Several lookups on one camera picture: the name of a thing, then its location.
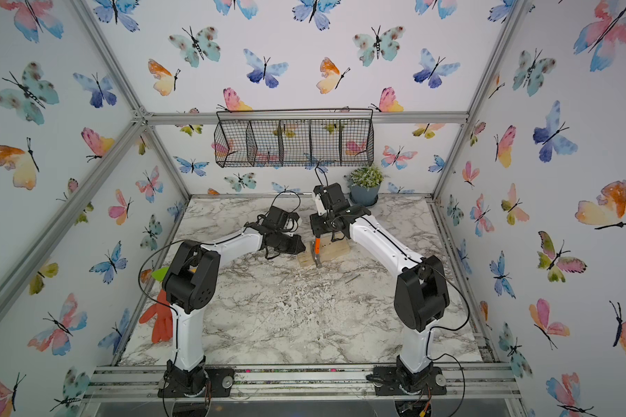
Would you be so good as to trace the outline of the dark steel nail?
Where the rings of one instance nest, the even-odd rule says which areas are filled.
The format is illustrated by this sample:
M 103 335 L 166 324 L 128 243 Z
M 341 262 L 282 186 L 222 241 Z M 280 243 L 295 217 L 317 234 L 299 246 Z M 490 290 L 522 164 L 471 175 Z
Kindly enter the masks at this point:
M 356 279 L 358 279 L 361 275 L 356 275 L 353 278 L 349 279 L 348 281 L 345 282 L 345 284 L 349 284 L 352 283 L 353 281 L 355 281 Z

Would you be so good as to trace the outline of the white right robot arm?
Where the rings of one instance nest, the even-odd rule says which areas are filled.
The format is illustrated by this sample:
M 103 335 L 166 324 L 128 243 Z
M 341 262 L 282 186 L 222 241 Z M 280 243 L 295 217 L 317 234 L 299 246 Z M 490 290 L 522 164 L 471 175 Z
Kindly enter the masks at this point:
M 370 210 L 352 205 L 338 183 L 313 189 L 311 229 L 320 238 L 341 234 L 363 247 L 396 278 L 394 309 L 404 326 L 403 344 L 391 384 L 407 394 L 433 392 L 441 374 L 430 358 L 432 331 L 450 306 L 442 261 L 408 248 L 381 226 Z

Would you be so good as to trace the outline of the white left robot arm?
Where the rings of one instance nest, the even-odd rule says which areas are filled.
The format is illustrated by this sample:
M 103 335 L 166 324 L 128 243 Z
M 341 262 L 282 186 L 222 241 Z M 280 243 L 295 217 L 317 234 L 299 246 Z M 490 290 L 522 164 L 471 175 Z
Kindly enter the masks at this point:
M 168 360 L 160 398 L 195 398 L 211 394 L 205 369 L 202 333 L 206 307 L 217 289 L 222 267 L 248 254 L 264 251 L 271 260 L 306 250 L 294 232 L 300 216 L 272 206 L 240 231 L 210 243 L 181 241 L 163 278 L 163 290 L 173 317 L 173 354 Z

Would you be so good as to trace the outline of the wooden board with holes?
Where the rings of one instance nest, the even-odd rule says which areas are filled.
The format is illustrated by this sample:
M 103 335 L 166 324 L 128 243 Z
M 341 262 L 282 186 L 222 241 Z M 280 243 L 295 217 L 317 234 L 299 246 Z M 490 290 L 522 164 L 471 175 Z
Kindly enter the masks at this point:
M 312 245 L 315 239 L 306 244 L 306 250 L 297 255 L 297 261 L 302 268 L 316 266 L 312 257 Z M 351 247 L 346 240 L 333 242 L 329 236 L 321 237 L 321 261 L 329 262 L 351 252 Z

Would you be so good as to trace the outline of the orange handled claw hammer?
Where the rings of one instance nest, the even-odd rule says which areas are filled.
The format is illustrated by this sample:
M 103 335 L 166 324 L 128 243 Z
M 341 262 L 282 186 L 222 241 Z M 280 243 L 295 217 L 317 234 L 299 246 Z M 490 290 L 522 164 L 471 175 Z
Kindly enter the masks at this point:
M 322 261 L 321 261 L 320 255 L 321 255 L 321 238 L 317 236 L 312 245 L 312 257 L 318 269 L 322 267 Z

